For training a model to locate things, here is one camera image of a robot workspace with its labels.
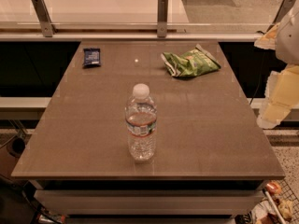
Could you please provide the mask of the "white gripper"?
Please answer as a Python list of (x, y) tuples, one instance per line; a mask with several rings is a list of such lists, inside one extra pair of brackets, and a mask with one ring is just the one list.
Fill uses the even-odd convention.
[(273, 129), (299, 104), (299, 7), (293, 7), (254, 46), (276, 50), (277, 58), (288, 63), (281, 72), (270, 73), (257, 118), (260, 128)]

